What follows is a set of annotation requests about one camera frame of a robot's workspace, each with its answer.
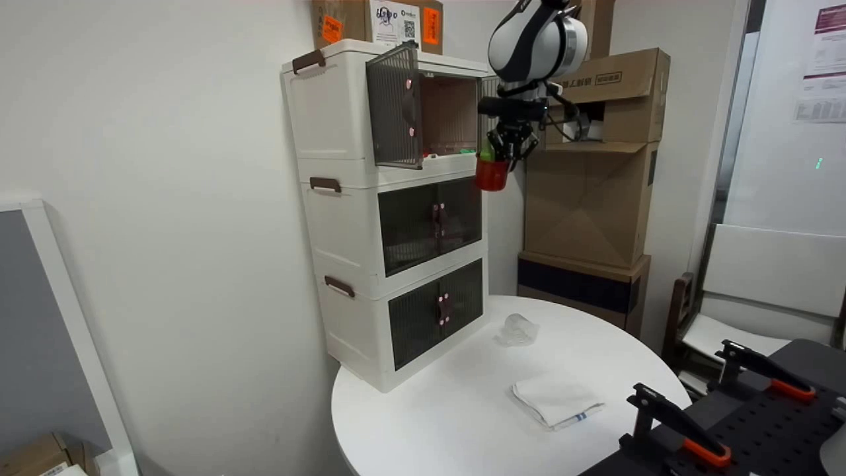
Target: white napkin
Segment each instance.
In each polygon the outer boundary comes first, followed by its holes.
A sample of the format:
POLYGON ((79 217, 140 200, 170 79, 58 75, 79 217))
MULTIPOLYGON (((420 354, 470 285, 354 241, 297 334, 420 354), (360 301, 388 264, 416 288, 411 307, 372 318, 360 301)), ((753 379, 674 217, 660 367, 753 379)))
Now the white napkin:
POLYGON ((604 400, 565 372, 519 380, 510 395, 547 428, 585 420, 604 407, 604 400))

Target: white cabinet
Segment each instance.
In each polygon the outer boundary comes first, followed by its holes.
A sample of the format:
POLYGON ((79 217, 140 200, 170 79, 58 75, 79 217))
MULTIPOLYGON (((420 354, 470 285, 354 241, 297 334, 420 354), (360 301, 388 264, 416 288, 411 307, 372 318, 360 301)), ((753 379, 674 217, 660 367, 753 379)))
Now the white cabinet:
POLYGON ((282 68, 325 350, 392 389, 487 305, 487 67, 344 40, 282 68))

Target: drawer front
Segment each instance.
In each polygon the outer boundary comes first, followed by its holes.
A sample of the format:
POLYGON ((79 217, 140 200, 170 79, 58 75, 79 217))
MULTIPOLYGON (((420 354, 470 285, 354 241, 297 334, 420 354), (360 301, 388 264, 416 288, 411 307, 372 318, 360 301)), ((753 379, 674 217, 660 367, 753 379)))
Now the drawer front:
POLYGON ((481 241, 481 196, 474 180, 379 196, 385 274, 481 241))
POLYGON ((395 367, 405 367, 481 313, 481 261, 388 301, 395 367))

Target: cardboard box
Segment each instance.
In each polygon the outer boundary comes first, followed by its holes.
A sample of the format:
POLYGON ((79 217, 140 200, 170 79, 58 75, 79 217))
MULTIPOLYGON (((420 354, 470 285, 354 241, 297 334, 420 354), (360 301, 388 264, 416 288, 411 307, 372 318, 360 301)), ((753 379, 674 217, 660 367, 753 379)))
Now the cardboard box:
POLYGON ((629 269, 522 253, 519 293, 577 307, 641 335, 650 257, 629 269))
POLYGON ((67 445, 58 433, 47 433, 0 461, 0 476, 36 476, 54 467, 71 465, 67 445))
POLYGON ((582 146, 527 161, 524 252, 629 269, 645 249, 655 146, 582 146))
POLYGON ((436 0, 313 0, 313 28, 317 48, 344 36, 385 46, 416 40, 420 50, 441 53, 444 6, 436 0))
POLYGON ((606 57, 610 50, 614 2, 615 0, 574 0, 570 2, 580 7, 577 19, 588 26, 588 36, 589 36, 588 57, 606 57))
MULTIPOLYGON (((563 85, 563 97, 604 122, 604 143, 659 143, 667 112, 670 55, 664 50, 638 50, 593 57, 563 85)), ((547 151, 563 137, 547 128, 547 151)))

